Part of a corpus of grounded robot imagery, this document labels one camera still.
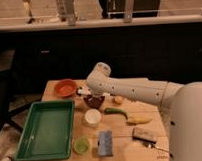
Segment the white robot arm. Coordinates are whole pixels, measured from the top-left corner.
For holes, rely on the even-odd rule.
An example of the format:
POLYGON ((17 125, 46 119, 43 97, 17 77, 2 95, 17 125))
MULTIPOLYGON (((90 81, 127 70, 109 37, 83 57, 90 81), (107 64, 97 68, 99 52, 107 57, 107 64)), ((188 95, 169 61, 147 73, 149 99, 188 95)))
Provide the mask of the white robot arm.
POLYGON ((110 67, 98 62, 86 78, 94 98, 120 95, 171 108, 169 161, 202 161, 202 81, 188 84, 143 78, 112 78, 110 67))

